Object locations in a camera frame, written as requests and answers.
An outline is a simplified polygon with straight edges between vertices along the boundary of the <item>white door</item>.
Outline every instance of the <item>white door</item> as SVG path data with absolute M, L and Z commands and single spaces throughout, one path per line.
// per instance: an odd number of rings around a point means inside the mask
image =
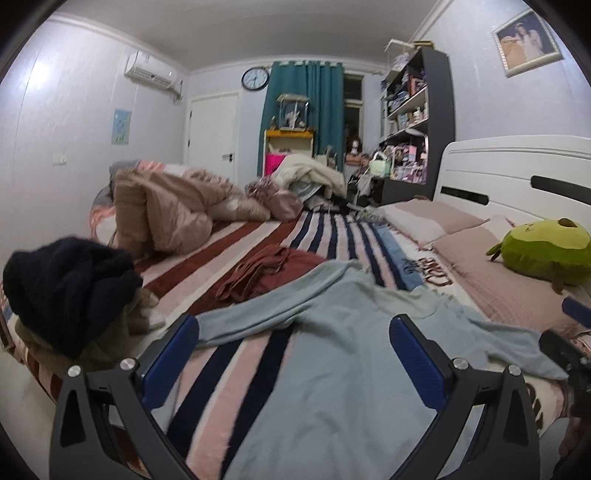
M 238 94 L 196 99 L 189 114 L 188 164 L 235 181 Z

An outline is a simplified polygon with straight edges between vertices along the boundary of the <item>yellow shelf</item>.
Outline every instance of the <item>yellow shelf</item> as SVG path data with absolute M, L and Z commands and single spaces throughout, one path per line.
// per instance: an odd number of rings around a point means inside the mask
M 289 130 L 267 130 L 267 138 L 314 138 L 314 132 L 294 132 Z

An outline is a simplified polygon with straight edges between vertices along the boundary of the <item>brown towel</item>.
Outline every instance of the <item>brown towel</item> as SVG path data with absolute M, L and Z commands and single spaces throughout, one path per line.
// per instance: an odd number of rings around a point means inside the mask
M 279 245 L 269 245 L 239 264 L 216 293 L 216 300 L 240 303 L 281 287 L 316 268 L 324 258 Z

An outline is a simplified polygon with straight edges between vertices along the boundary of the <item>ceiling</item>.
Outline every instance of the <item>ceiling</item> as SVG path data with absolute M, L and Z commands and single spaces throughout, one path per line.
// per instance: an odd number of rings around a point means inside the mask
M 385 63 L 436 0 L 68 0 L 80 15 L 148 43 L 189 70 L 253 57 L 318 55 Z

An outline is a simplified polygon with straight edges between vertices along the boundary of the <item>wall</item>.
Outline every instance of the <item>wall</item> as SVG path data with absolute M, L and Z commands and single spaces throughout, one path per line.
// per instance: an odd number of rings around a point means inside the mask
M 186 104 L 124 77 L 138 48 L 107 33 L 50 20 L 0 85 L 0 266 L 17 248 L 88 236 L 114 161 L 182 161 Z M 115 108 L 133 112 L 128 146 L 111 145 Z M 54 154 L 67 164 L 53 166 Z
M 213 93 L 240 91 L 238 105 L 238 145 L 236 162 L 238 164 L 236 182 L 244 186 L 256 180 L 256 164 L 258 161 L 259 132 L 261 129 L 262 110 L 265 105 L 267 90 L 247 92 L 241 86 L 242 75 L 251 66 L 270 65 L 274 60 L 281 59 L 253 59 L 241 62 L 240 65 L 223 65 L 198 70 L 191 73 L 187 97 L 205 96 Z M 346 73 L 359 73 L 363 79 L 363 146 L 366 151 L 372 151 L 379 144 L 380 122 L 380 81 L 383 77 L 383 65 L 367 64 L 355 60 L 341 60 Z
M 502 135 L 591 137 L 591 87 L 557 35 L 564 60 L 506 78 L 492 32 L 528 6 L 521 0 L 439 2 L 418 38 L 449 55 L 457 140 Z

